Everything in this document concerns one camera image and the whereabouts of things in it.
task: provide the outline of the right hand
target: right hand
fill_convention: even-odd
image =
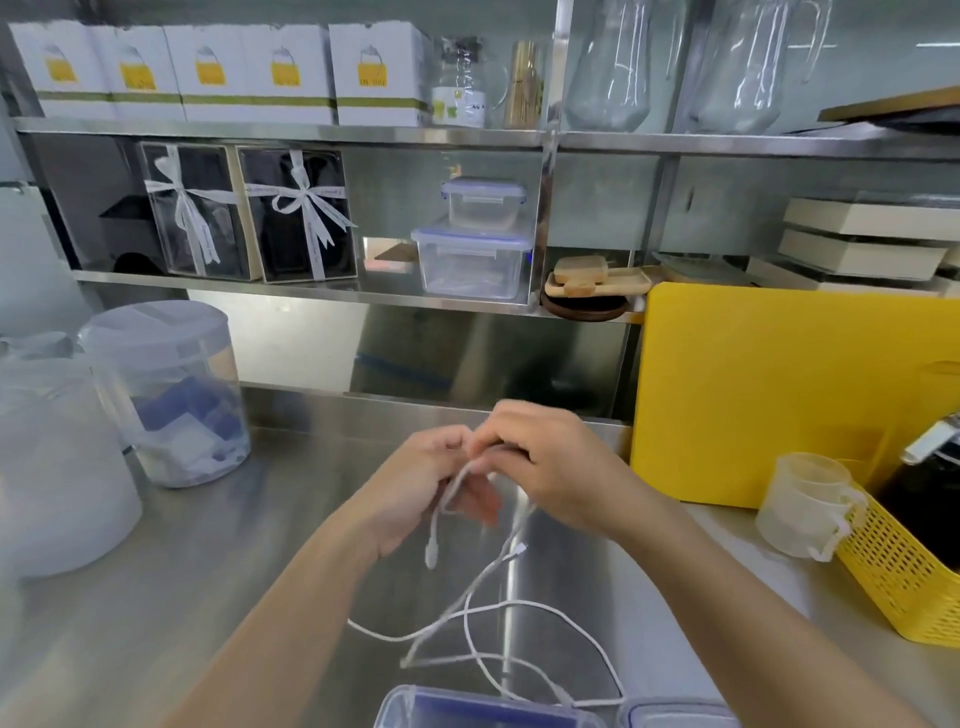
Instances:
[[[489,449],[498,443],[526,450]],[[572,412],[503,400],[467,439],[478,474],[503,473],[560,522],[611,536],[624,494],[652,492]]]

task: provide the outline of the wooden board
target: wooden board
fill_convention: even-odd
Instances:
[[[824,109],[817,117],[817,121],[854,121],[856,119],[868,119],[873,116],[883,116],[888,113],[903,113],[905,111],[939,109],[941,107],[953,106],[960,106],[960,85],[934,88],[929,91],[907,93],[901,96],[890,96],[885,99],[864,101],[859,104],[849,104],[844,107]]]
[[[958,300],[660,283],[647,296],[631,465],[670,496],[747,508],[787,452],[836,458],[873,486],[909,438],[960,406],[960,376],[924,374],[960,362],[958,331]]]
[[[561,298],[589,298],[592,296],[642,296],[653,282],[639,268],[610,268],[603,283],[591,280],[572,280],[559,285],[551,273],[543,286],[547,296]]]

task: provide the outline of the ribbon bow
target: ribbon bow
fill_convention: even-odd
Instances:
[[[183,175],[180,172],[180,153],[177,145],[167,144],[166,147],[167,156],[159,158],[154,162],[154,165],[169,182],[144,180],[144,183],[149,193],[171,191],[177,193],[174,222],[177,223],[178,228],[186,233],[197,275],[205,276],[206,264],[214,261],[219,263],[220,255],[213,244],[213,234],[210,232],[210,226],[197,209],[197,204],[190,195],[226,205],[236,205],[237,196],[234,192],[220,189],[186,189],[183,186]]]
[[[345,215],[324,199],[328,197],[331,200],[344,200],[347,197],[347,191],[343,187],[311,187],[310,176],[307,175],[306,168],[303,166],[301,150],[291,149],[290,160],[293,162],[290,176],[297,183],[296,188],[275,184],[247,184],[247,194],[251,197],[274,195],[272,202],[274,210],[285,215],[298,209],[303,210],[303,234],[306,236],[307,251],[310,253],[313,280],[326,280],[324,260],[320,250],[321,247],[332,248],[334,242],[320,213],[330,218],[344,232],[347,228],[355,228],[356,226]],[[281,198],[291,198],[291,202],[281,205]]]

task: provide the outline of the black bottle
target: black bottle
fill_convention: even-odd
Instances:
[[[944,565],[960,571],[960,435],[926,457],[905,453],[903,460],[877,501]]]

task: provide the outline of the cream box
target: cream box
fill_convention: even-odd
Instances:
[[[331,25],[330,51],[342,125],[430,122],[433,43],[412,23]]]
[[[90,32],[107,73],[119,118],[177,121],[186,118],[162,28],[100,25],[90,28]]]
[[[187,121],[260,121],[238,25],[163,28]]]
[[[107,74],[90,29],[76,20],[11,23],[13,40],[49,117],[115,119]]]
[[[336,124],[330,35],[319,25],[240,28],[252,103],[263,121]]]

